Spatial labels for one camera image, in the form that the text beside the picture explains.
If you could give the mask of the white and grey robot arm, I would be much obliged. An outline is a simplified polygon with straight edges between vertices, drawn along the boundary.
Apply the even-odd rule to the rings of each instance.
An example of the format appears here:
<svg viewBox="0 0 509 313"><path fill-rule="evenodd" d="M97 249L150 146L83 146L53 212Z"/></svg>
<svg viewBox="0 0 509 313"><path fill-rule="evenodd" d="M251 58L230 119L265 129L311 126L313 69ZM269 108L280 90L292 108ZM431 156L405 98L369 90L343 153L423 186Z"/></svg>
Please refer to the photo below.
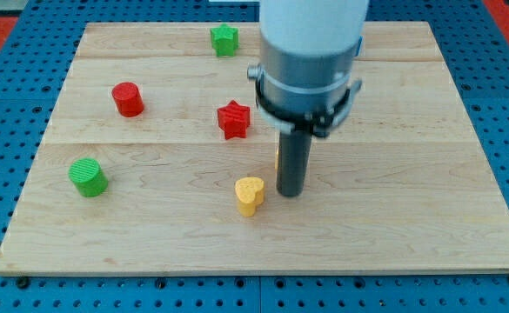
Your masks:
<svg viewBox="0 0 509 313"><path fill-rule="evenodd" d="M260 115L279 132L328 137L348 116L368 0L262 0L260 58L247 70Z"/></svg>

